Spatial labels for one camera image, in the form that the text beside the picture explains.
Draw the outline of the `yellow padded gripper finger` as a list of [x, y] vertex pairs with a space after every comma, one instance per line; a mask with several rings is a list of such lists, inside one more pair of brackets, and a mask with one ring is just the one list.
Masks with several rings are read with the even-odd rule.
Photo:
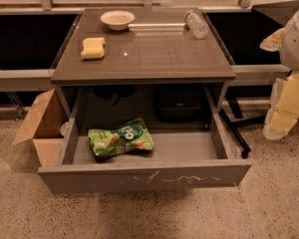
[[264, 51], [268, 52], [276, 52], [280, 50], [281, 46], [281, 39], [282, 35], [284, 33], [284, 29], [278, 29], [273, 34], [269, 35], [267, 38], [265, 38], [261, 44], [260, 48]]
[[288, 134], [298, 120], [299, 71], [295, 71], [285, 80], [276, 79], [272, 87], [263, 135], [271, 140], [280, 139]]

